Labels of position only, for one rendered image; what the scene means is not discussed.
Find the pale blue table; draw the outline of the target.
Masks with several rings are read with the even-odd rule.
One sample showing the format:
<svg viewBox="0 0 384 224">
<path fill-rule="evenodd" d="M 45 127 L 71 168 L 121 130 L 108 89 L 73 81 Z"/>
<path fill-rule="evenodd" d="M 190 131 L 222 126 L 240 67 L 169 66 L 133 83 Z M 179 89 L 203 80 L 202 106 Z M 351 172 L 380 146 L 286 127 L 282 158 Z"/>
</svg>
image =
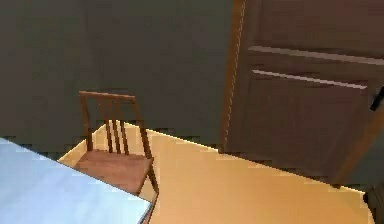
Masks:
<svg viewBox="0 0 384 224">
<path fill-rule="evenodd" d="M 142 224 L 152 203 L 0 138 L 0 224 Z"/>
</svg>

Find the brown wooden chair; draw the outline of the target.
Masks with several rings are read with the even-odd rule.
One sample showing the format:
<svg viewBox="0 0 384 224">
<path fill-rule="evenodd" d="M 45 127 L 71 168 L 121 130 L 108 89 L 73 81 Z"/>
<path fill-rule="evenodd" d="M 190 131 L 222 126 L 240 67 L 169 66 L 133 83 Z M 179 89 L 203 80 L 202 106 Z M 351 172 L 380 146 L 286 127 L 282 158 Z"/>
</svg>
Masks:
<svg viewBox="0 0 384 224">
<path fill-rule="evenodd" d="M 74 168 L 134 195 L 141 193 L 146 179 L 149 179 L 155 194 L 158 195 L 159 186 L 153 167 L 154 157 L 136 97 L 94 91 L 80 91 L 79 97 L 84 119 L 86 152 Z M 107 140 L 105 150 L 97 149 L 93 144 L 88 98 L 97 101 L 103 116 Z M 130 103 L 133 107 L 141 135 L 143 155 L 132 154 L 129 151 L 126 120 L 121 113 L 122 101 Z"/>
</svg>

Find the dark brown room door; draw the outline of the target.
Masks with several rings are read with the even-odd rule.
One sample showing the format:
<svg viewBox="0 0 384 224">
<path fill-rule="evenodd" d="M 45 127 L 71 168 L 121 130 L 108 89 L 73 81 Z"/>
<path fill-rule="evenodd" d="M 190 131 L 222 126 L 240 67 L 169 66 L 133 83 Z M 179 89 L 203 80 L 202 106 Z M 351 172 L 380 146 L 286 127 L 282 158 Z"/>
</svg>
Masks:
<svg viewBox="0 0 384 224">
<path fill-rule="evenodd" d="M 384 130 L 384 0 L 232 0 L 220 152 L 344 185 Z"/>
</svg>

